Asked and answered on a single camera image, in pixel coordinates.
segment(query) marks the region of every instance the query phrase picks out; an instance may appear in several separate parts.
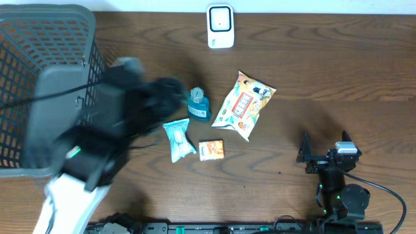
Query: wood grain surface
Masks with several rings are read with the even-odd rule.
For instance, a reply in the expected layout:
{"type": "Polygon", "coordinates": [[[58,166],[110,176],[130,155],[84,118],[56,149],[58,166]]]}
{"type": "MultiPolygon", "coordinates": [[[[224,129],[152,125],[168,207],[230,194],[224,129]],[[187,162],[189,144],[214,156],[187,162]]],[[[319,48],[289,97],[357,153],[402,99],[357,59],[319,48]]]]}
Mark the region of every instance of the wood grain surface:
{"type": "MultiPolygon", "coordinates": [[[[212,50],[205,14],[94,14],[96,42],[109,64],[138,57],[148,80],[175,75],[189,89],[204,89],[213,117],[191,120],[188,136],[195,145],[223,139],[226,158],[200,162],[191,154],[172,164],[161,129],[160,145],[131,151],[92,220],[115,212],[171,222],[316,218],[323,215],[315,201],[318,176],[295,162],[301,132],[323,154],[345,129],[363,152],[352,173],[399,193],[408,205],[399,233],[416,233],[415,16],[236,14],[234,46],[212,50]],[[239,70],[277,90],[250,142],[210,127],[239,70]]],[[[186,117],[183,107],[172,119],[186,117]]],[[[44,183],[1,180],[0,233],[31,233],[44,183]]],[[[371,193],[366,221],[379,221],[389,233],[400,202],[360,185],[371,193]]]]}

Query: light blue wrapper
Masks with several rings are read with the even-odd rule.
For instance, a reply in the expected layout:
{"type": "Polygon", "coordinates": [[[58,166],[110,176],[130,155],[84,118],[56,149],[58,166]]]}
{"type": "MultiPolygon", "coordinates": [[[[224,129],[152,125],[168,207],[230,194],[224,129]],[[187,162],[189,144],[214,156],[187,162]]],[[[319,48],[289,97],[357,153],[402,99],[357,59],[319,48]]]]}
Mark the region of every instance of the light blue wrapper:
{"type": "Polygon", "coordinates": [[[187,132],[189,119],[173,121],[163,124],[166,134],[170,141],[170,151],[172,153],[172,162],[175,163],[180,158],[189,153],[196,153],[195,147],[188,142],[185,133],[187,132]]]}

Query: teal bottle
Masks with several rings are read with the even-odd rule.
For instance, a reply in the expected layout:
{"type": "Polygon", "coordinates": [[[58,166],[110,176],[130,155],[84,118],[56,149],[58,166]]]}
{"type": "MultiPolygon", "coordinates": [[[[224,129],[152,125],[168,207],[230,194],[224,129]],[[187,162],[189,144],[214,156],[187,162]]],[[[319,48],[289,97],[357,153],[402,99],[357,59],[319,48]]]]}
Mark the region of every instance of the teal bottle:
{"type": "Polygon", "coordinates": [[[209,111],[209,99],[203,96],[200,87],[193,88],[188,96],[188,114],[191,118],[208,122],[211,119],[209,111]]]}

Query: chip bag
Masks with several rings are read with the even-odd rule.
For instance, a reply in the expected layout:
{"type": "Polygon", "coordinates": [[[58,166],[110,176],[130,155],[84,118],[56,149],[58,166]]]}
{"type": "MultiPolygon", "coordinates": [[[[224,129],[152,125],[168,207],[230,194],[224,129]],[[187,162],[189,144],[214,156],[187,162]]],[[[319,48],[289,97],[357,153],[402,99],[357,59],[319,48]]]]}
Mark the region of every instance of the chip bag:
{"type": "Polygon", "coordinates": [[[196,153],[195,147],[188,142],[185,135],[188,124],[188,118],[163,124],[163,128],[166,130],[166,134],[168,134],[170,141],[170,151],[173,163],[191,152],[194,154],[196,153]]]}
{"type": "Polygon", "coordinates": [[[222,104],[212,127],[235,130],[248,141],[259,118],[259,111],[275,91],[239,71],[239,78],[222,104]]]}

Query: gray plastic basket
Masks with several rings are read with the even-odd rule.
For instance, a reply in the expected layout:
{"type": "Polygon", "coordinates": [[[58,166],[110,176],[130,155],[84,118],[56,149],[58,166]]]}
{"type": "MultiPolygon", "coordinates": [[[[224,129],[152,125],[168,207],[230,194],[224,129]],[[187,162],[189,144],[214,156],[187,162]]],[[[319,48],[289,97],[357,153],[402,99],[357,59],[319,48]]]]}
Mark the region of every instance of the gray plastic basket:
{"type": "MultiPolygon", "coordinates": [[[[94,15],[79,5],[0,5],[0,106],[100,79],[105,65],[94,42],[95,29],[94,15]]],[[[70,125],[62,120],[74,115],[75,101],[80,99],[85,108],[96,98],[93,86],[54,101],[0,110],[0,177],[53,173],[47,164],[22,166],[23,152],[38,150],[33,150],[34,144],[28,146],[25,138],[37,139],[39,131],[62,132],[70,125]],[[58,105],[70,108],[44,118],[58,105]],[[37,112],[36,117],[32,118],[31,110],[37,112]],[[39,129],[46,123],[49,129],[39,129]]]]}

